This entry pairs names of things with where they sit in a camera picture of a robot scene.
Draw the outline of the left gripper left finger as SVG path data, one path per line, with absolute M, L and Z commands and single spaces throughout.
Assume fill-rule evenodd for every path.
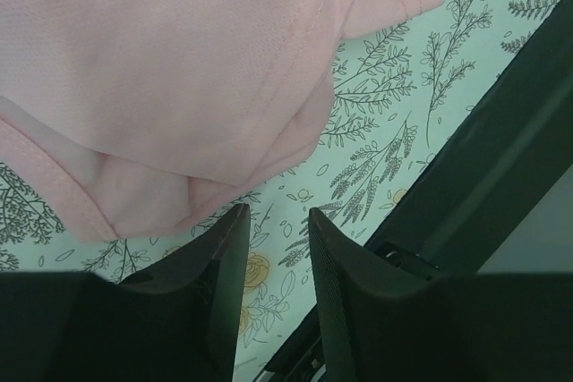
M 207 232 L 120 284 L 124 301 L 240 301 L 250 208 L 237 204 Z

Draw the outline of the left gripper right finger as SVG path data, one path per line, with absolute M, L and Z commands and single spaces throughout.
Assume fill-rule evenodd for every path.
M 384 242 L 375 252 L 349 239 L 319 209 L 310 210 L 309 244 L 317 306 L 345 310 L 430 310 L 434 267 Z

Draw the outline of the pink t shirt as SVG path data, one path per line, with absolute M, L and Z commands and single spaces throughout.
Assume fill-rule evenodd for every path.
M 85 242 L 167 236 L 305 160 L 339 42 L 443 0 L 1 0 L 1 158 Z

